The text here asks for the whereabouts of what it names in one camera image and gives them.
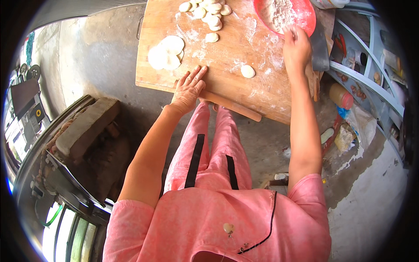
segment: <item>cleaver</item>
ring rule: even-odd
[[[316,27],[310,37],[311,48],[311,64],[313,71],[324,72],[329,70],[329,52],[327,50],[326,37],[324,28],[320,21],[316,21]]]

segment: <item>floor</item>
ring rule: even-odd
[[[83,94],[114,97],[122,102],[123,112],[131,121],[132,144],[134,150],[137,148],[172,97],[171,93],[137,87],[134,83],[137,28],[145,6],[113,8],[36,31],[32,59],[41,67],[42,101],[51,119]],[[327,95],[331,81],[325,74],[321,99],[315,103],[320,132],[333,125],[337,114]],[[190,117],[191,113],[184,116],[175,129],[163,175]],[[291,154],[289,126],[267,118],[259,123],[238,114],[234,118],[249,159],[253,187],[263,186],[276,173],[287,172]],[[210,143],[214,130],[212,112]],[[332,236],[330,261],[353,261],[354,256],[356,261],[365,261],[383,241],[404,196],[406,176],[401,166],[378,130],[366,150],[356,144],[339,156],[332,145],[322,172]]]

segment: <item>black stripe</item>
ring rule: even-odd
[[[228,174],[230,175],[230,184],[231,189],[238,190],[238,184],[237,184],[237,177],[235,175],[235,169],[234,169],[234,160],[231,156],[225,155],[227,157],[227,169]]]
[[[272,234],[272,222],[274,221],[274,213],[275,213],[275,206],[277,205],[277,192],[275,191],[275,199],[274,199],[274,209],[272,209],[272,216],[271,216],[271,231],[269,232],[269,235],[264,239],[264,240],[262,240],[262,241],[260,241],[259,243],[257,243],[256,245],[254,245],[254,246],[252,246],[252,247],[250,247],[250,248],[248,248],[248,249],[246,249],[246,250],[243,250],[243,251],[240,251],[240,252],[238,252],[238,254],[242,254],[242,253],[244,253],[244,252],[247,252],[247,251],[249,251],[249,250],[251,250],[251,249],[253,249],[253,248],[255,248],[255,247],[257,247],[258,245],[260,245],[260,244],[262,244],[263,242],[265,242],[270,236],[271,236],[271,234]]]
[[[194,187],[197,178],[199,161],[201,160],[202,147],[204,146],[204,134],[198,134],[194,153],[192,154],[191,164],[189,165],[188,175],[186,176],[185,188]]]

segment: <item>flour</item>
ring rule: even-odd
[[[290,0],[266,0],[260,15],[270,29],[280,34],[284,33],[283,26],[294,24],[297,18]]]

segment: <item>plastic bottle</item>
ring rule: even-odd
[[[320,9],[343,8],[350,0],[310,0],[311,3]]]
[[[354,103],[354,97],[338,83],[330,87],[329,97],[337,106],[346,110],[351,109]]]

